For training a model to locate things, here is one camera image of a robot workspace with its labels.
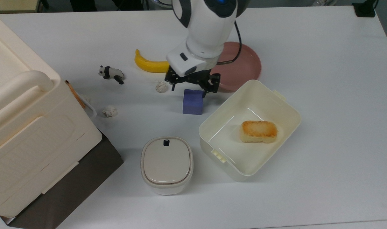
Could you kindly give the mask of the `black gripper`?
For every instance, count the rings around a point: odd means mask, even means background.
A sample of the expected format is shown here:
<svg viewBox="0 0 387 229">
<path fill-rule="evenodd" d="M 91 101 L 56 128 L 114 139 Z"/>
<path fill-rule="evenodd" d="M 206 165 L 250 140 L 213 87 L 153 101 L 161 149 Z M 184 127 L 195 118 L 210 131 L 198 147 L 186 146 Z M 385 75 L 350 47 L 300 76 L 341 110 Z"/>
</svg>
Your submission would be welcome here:
<svg viewBox="0 0 387 229">
<path fill-rule="evenodd" d="M 211 70 L 209 69 L 206 71 L 194 72 L 192 74 L 188 74 L 187 76 L 180 76 L 171 66 L 169 66 L 165 75 L 165 81 L 172 85 L 172 91 L 175 90 L 176 84 L 183 82 L 199 84 L 199 86 L 203 89 L 202 98 L 205 98 L 209 92 L 217 93 L 220 84 L 221 74 L 210 74 L 210 71 Z"/>
</svg>

